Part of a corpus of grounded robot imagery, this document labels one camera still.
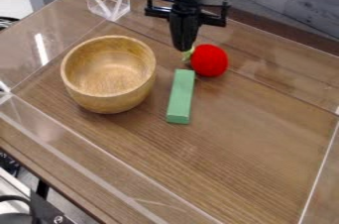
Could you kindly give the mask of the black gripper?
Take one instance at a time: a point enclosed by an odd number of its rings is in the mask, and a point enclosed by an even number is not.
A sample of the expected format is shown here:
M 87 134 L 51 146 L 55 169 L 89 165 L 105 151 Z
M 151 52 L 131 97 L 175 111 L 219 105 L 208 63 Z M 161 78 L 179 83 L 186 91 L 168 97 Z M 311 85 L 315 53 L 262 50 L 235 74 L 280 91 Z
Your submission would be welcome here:
M 226 0 L 145 0 L 144 15 L 170 19 L 172 44 L 188 51 L 195 43 L 199 26 L 227 25 L 230 3 Z

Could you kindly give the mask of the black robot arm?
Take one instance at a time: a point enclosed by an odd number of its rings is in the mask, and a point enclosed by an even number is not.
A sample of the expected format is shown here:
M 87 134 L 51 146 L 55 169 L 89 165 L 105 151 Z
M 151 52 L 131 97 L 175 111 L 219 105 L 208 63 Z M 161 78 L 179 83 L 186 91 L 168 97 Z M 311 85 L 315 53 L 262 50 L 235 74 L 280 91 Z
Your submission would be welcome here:
M 226 0 L 147 0 L 144 15 L 168 21 L 174 47 L 187 52 L 203 25 L 227 26 L 230 8 Z

